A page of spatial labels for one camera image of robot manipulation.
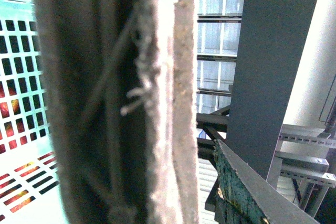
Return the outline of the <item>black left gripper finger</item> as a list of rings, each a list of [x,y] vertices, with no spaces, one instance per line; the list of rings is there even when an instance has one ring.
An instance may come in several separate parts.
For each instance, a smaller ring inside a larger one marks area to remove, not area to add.
[[[223,198],[250,223],[317,223],[278,193],[223,141],[214,143]]]

